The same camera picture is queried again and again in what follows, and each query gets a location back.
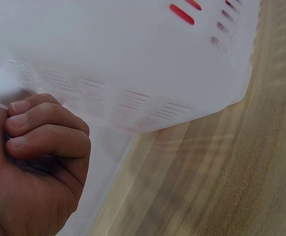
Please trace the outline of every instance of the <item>light brown wood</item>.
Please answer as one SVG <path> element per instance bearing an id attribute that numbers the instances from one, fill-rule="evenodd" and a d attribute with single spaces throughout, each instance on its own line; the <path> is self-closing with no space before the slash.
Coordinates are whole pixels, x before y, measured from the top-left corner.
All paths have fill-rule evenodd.
<path id="1" fill-rule="evenodd" d="M 286 236 L 286 0 L 263 0 L 245 99 L 137 139 L 91 236 Z"/>

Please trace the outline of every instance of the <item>red marking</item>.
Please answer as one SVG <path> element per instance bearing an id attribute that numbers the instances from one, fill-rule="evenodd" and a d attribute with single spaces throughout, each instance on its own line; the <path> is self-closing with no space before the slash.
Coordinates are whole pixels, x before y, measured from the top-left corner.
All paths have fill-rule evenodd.
<path id="1" fill-rule="evenodd" d="M 194 0 L 186 0 L 188 3 L 190 3 L 192 6 L 194 6 L 197 10 L 201 11 L 202 7 Z"/>
<path id="2" fill-rule="evenodd" d="M 193 20 L 193 18 L 189 16 L 187 13 L 185 13 L 183 10 L 178 8 L 176 5 L 170 4 L 170 10 L 173 13 L 175 13 L 177 16 L 180 16 L 183 20 L 188 22 L 190 25 L 194 25 L 195 21 Z"/>

